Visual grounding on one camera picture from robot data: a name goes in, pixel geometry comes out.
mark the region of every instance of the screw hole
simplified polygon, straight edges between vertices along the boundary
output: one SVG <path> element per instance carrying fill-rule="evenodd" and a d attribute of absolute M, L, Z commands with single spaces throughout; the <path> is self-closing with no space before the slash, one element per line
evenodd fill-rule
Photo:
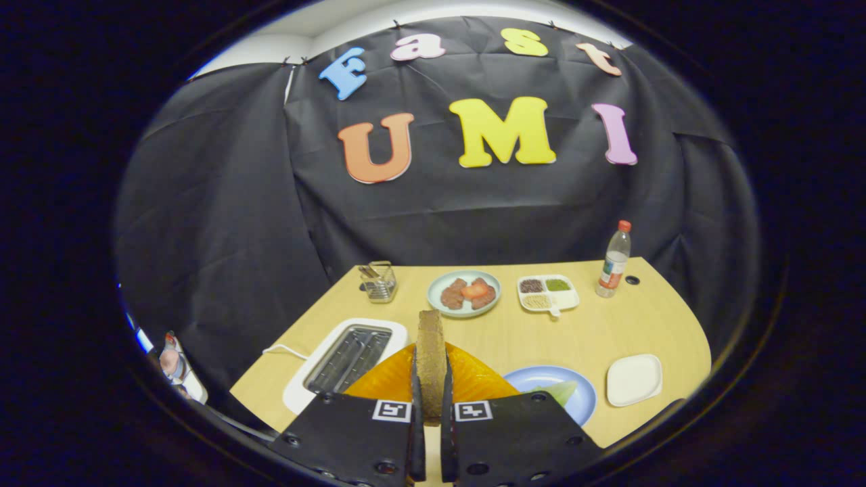
<path fill-rule="evenodd" d="M 488 467 L 486 464 L 472 464 L 466 469 L 466 472 L 469 475 L 484 475 L 489 471 L 490 467 Z"/>
<path fill-rule="evenodd" d="M 379 462 L 376 464 L 376 471 L 385 475 L 393 475 L 397 473 L 397 466 L 391 462 Z"/>

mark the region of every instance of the wire basket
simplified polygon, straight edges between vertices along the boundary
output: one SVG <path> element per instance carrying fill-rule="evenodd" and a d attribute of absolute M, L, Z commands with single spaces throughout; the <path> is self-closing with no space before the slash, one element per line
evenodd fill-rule
<path fill-rule="evenodd" d="M 371 302 L 391 302 L 397 292 L 397 278 L 389 261 L 376 261 L 361 266 L 361 281 Z"/>

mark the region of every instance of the yellow letter m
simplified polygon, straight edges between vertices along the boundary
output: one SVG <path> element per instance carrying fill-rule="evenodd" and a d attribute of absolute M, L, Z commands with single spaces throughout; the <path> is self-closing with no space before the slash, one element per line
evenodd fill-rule
<path fill-rule="evenodd" d="M 521 164 L 550 164 L 556 153 L 547 141 L 544 111 L 547 102 L 533 96 L 520 96 L 511 102 L 505 121 L 499 118 L 487 103 L 477 98 L 451 103 L 449 110 L 460 117 L 463 126 L 463 167 L 490 166 L 493 157 L 484 152 L 484 140 L 493 149 L 496 158 L 507 163 L 514 145 L 520 139 L 517 161 Z"/>

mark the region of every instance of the slice of bread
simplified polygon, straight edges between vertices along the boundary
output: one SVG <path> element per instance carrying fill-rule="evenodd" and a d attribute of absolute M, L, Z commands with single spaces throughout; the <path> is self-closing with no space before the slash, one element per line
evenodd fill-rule
<path fill-rule="evenodd" d="M 424 424 L 436 426 L 442 416 L 445 374 L 448 370 L 442 317 L 437 310 L 422 311 L 418 317 L 421 321 L 418 323 L 415 362 L 421 384 Z"/>

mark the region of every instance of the plate of meat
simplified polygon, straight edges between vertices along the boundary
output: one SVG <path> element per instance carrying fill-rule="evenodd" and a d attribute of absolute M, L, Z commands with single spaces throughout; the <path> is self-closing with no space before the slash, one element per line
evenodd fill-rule
<path fill-rule="evenodd" d="M 443 315 L 470 318 L 495 306 L 501 291 L 499 281 L 487 272 L 456 270 L 433 281 L 427 301 Z"/>

